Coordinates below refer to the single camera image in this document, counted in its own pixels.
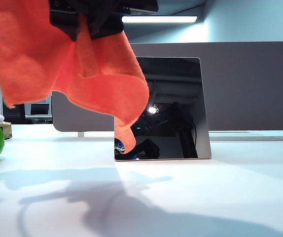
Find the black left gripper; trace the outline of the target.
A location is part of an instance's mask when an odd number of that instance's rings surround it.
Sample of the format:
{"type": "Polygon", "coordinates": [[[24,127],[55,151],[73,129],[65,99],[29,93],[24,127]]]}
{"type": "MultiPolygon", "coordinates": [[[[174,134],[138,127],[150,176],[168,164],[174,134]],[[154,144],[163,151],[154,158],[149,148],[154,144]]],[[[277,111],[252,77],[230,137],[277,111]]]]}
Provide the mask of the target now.
{"type": "MultiPolygon", "coordinates": [[[[67,34],[72,41],[76,41],[79,32],[78,12],[156,13],[158,2],[156,0],[50,0],[49,8],[51,25],[67,34]]],[[[88,19],[88,30],[93,40],[119,34],[123,28],[121,15],[110,15],[105,21],[97,17],[88,19]]]]}

